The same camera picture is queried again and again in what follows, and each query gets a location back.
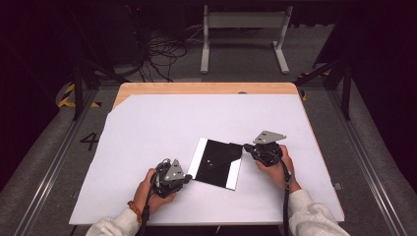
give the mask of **person's left hand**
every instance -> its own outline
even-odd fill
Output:
[[[135,193],[135,197],[133,198],[133,203],[141,212],[143,212],[144,210],[145,203],[147,201],[148,191],[151,187],[150,181],[154,173],[156,173],[155,169],[150,169],[148,171],[147,176],[145,177],[144,181],[142,181],[141,184],[138,186],[138,189]],[[163,205],[171,203],[174,200],[175,196],[176,193],[173,193],[165,199],[163,199],[158,195],[152,195],[149,199],[149,213],[153,214]]]

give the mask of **person's right hand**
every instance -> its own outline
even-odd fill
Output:
[[[286,146],[283,145],[281,145],[280,147],[282,150],[282,160],[284,161],[288,170],[291,172],[291,176],[293,178],[292,183],[289,187],[289,192],[292,193],[297,190],[300,190],[301,187],[295,179],[294,165],[292,163],[291,157],[289,157],[288,155],[288,149],[286,148]],[[281,162],[278,162],[277,164],[270,167],[265,167],[260,161],[256,161],[256,164],[261,171],[269,175],[269,177],[277,186],[279,186],[282,189],[285,189],[284,170],[282,169]]]

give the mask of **white sweater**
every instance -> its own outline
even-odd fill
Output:
[[[298,190],[289,195],[289,227],[293,235],[349,235],[337,225],[327,206],[315,204],[307,190]],[[135,235],[139,230],[136,215],[124,209],[114,219],[102,218],[87,232],[87,235]]]

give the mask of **floor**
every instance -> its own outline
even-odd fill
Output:
[[[238,30],[214,33],[210,39],[209,72],[202,75],[202,43],[197,35],[187,46],[187,54],[172,65],[169,77],[177,83],[292,82],[300,73],[312,70],[331,29],[332,26],[316,26],[288,30],[283,45],[288,75],[280,73],[270,46],[274,32],[263,29],[254,35]],[[155,58],[157,62],[164,60],[168,59]],[[167,70],[165,67],[160,71],[168,75]],[[156,82],[164,81],[153,71],[150,77]],[[142,80],[139,74],[128,79]],[[318,78],[299,89],[306,93],[303,104],[345,213],[340,226],[351,235],[417,235],[417,196],[396,168],[358,90],[353,85],[351,121],[346,121],[339,111],[340,87],[326,91],[321,81]],[[92,134],[99,139],[118,87],[102,79],[98,91],[86,91],[86,100],[101,102],[101,106],[87,109],[78,122],[72,120],[73,107],[61,108],[1,192],[0,235],[86,234],[88,226],[68,224],[96,148],[92,143],[89,149],[90,143],[81,140],[90,141]],[[45,181],[48,187],[42,188]],[[163,230],[149,228],[148,234],[166,235]],[[227,230],[220,228],[223,235],[231,235]],[[205,232],[199,229],[199,233],[184,235],[210,235]],[[243,232],[277,235],[273,227],[251,227],[239,234]]]

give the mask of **metal stand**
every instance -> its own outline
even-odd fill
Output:
[[[285,12],[209,12],[205,5],[204,13],[204,45],[201,73],[209,72],[209,29],[210,28],[280,28],[279,39],[272,43],[282,74],[288,74],[289,69],[282,53],[282,43],[285,38],[292,7]]]

